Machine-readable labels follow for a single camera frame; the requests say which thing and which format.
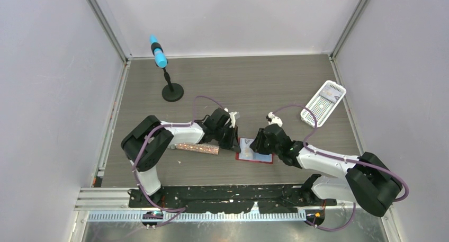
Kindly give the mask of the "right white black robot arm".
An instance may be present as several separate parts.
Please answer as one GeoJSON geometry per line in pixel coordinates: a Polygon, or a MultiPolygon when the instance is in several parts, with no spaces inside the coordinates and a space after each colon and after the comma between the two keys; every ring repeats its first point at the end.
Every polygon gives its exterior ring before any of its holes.
{"type": "Polygon", "coordinates": [[[342,200],[382,217],[393,202],[403,200],[409,193],[405,182],[375,154],[351,156],[325,151],[306,141],[292,140],[277,124],[259,129],[250,148],[263,155],[275,154],[288,166],[317,171],[300,188],[309,205],[321,200],[342,200]]]}

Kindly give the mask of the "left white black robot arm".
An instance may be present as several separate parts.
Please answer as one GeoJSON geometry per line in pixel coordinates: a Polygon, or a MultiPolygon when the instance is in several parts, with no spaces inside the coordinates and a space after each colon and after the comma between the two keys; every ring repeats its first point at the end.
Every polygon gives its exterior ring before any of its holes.
{"type": "Polygon", "coordinates": [[[161,182],[156,165],[166,149],[178,144],[217,142],[220,149],[240,153],[237,111],[217,108],[201,120],[171,123],[154,115],[143,119],[121,142],[125,156],[132,164],[137,184],[143,190],[142,200],[150,207],[162,201],[161,182]]]}

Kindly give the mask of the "red leather card holder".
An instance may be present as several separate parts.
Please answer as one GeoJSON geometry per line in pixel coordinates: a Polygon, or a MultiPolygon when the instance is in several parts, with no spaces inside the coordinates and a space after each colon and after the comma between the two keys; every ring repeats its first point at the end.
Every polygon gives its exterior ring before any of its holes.
{"type": "Polygon", "coordinates": [[[236,153],[236,160],[253,162],[253,163],[263,163],[263,164],[273,164],[273,155],[262,155],[254,152],[250,148],[250,144],[254,139],[250,138],[239,138],[238,143],[241,149],[240,153],[236,153]]]}

